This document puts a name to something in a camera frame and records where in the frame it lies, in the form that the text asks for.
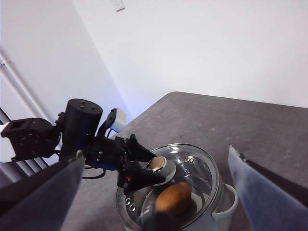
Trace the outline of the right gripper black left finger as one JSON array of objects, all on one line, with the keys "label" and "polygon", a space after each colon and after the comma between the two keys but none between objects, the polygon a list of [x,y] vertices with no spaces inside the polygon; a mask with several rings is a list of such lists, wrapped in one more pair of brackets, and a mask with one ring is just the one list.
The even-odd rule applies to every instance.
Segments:
[{"label": "right gripper black left finger", "polygon": [[81,150],[0,190],[2,231],[59,231],[78,191]]}]

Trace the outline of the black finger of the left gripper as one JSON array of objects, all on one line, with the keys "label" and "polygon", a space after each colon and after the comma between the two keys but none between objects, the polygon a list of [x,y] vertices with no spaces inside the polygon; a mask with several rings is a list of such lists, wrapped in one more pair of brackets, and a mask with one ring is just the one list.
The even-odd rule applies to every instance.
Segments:
[{"label": "black finger of the left gripper", "polygon": [[117,186],[131,193],[147,186],[163,183],[166,177],[142,168],[137,160],[124,163],[118,170]]},{"label": "black finger of the left gripper", "polygon": [[126,145],[130,161],[149,162],[154,158],[154,154],[138,142],[135,134],[126,139]]}]

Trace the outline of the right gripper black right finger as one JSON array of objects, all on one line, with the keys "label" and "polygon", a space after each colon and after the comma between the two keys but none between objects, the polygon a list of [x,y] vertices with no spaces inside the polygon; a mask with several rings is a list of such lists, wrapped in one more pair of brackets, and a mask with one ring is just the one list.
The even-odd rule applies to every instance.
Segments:
[{"label": "right gripper black right finger", "polygon": [[306,231],[308,190],[229,147],[235,189],[255,231]]}]

